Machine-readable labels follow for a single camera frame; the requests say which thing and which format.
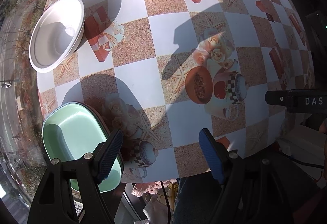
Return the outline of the green square plate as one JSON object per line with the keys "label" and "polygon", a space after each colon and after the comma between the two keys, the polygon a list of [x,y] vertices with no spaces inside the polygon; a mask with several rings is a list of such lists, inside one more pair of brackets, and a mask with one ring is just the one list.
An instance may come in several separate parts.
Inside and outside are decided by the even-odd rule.
{"label": "green square plate", "polygon": [[75,102],[61,105],[44,120],[42,138],[50,160],[58,158],[66,162],[77,160],[86,154],[83,150],[80,152],[78,146],[77,124],[81,120]]}

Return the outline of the white paper bowl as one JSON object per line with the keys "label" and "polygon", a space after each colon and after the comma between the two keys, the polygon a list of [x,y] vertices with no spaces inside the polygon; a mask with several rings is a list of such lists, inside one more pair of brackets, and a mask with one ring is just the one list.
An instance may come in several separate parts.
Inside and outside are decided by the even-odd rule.
{"label": "white paper bowl", "polygon": [[58,0],[37,21],[29,43],[29,61],[39,73],[48,73],[79,46],[85,22],[82,0]]}

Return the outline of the pink square plate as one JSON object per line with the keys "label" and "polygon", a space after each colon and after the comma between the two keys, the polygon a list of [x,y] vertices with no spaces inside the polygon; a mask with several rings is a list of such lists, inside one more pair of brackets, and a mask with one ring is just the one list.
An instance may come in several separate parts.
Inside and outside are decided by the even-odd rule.
{"label": "pink square plate", "polygon": [[104,143],[111,131],[106,125],[104,117],[91,106],[81,102],[78,105],[81,121],[77,124],[77,138],[79,151],[93,152],[98,144]]}

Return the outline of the patterned checkered tablecloth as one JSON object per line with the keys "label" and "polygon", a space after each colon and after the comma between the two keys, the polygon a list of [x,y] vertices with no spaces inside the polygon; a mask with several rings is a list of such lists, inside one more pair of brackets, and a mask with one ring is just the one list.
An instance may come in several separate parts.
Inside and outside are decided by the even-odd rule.
{"label": "patterned checkered tablecloth", "polygon": [[[58,0],[47,0],[47,8]],[[81,102],[123,131],[124,183],[207,172],[207,128],[242,157],[270,145],[294,117],[270,90],[314,87],[311,51],[291,0],[82,0],[73,54],[37,73],[46,119]]]}

